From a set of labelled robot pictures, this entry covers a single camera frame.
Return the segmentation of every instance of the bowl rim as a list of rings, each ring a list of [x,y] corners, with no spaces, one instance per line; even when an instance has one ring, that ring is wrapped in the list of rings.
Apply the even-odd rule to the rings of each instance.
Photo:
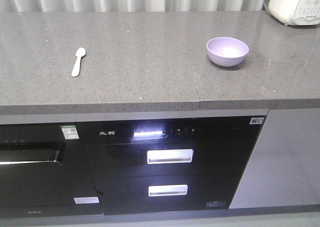
[[[216,40],[216,39],[233,39],[233,40],[239,41],[239,42],[243,43],[244,46],[246,47],[246,53],[245,53],[245,54],[242,54],[242,55],[240,55],[240,56],[237,56],[237,57],[225,57],[225,56],[221,56],[221,55],[219,55],[219,54],[216,54],[216,53],[212,52],[212,51],[208,48],[209,42],[211,42],[211,41],[213,41],[213,40]],[[214,54],[214,55],[216,55],[216,56],[218,56],[218,57],[226,58],[226,59],[235,59],[235,58],[245,57],[245,56],[249,53],[249,50],[250,50],[250,49],[249,49],[249,46],[248,46],[245,42],[243,42],[242,40],[237,39],[237,38],[232,38],[232,37],[224,37],[224,36],[215,37],[215,38],[210,39],[210,40],[206,43],[206,49],[207,49],[211,54]]]

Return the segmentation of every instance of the led light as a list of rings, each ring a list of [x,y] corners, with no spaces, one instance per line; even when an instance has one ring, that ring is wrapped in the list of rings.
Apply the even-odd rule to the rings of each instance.
[[[134,137],[141,137],[141,136],[157,136],[162,135],[162,131],[150,131],[150,132],[139,132],[139,133],[133,133]]]

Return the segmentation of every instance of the white sticker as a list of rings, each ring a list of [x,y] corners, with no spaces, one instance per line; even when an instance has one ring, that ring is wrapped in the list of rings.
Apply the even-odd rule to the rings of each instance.
[[[79,135],[75,125],[61,125],[61,130],[66,140],[78,140]]]
[[[98,197],[78,197],[73,199],[77,205],[100,203]]]
[[[253,117],[250,120],[250,125],[261,125],[264,122],[264,117]]]

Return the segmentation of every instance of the gray cabinet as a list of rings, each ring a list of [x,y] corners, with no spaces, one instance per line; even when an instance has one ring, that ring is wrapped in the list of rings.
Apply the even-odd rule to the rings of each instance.
[[[271,110],[231,209],[320,204],[320,109]]]

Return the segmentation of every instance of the spoon handle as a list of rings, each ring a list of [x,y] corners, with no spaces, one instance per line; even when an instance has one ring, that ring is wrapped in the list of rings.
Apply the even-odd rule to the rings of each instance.
[[[74,63],[74,66],[73,66],[73,70],[72,70],[72,77],[77,77],[80,73],[80,61],[81,61],[81,57],[77,57],[76,58],[76,61]]]

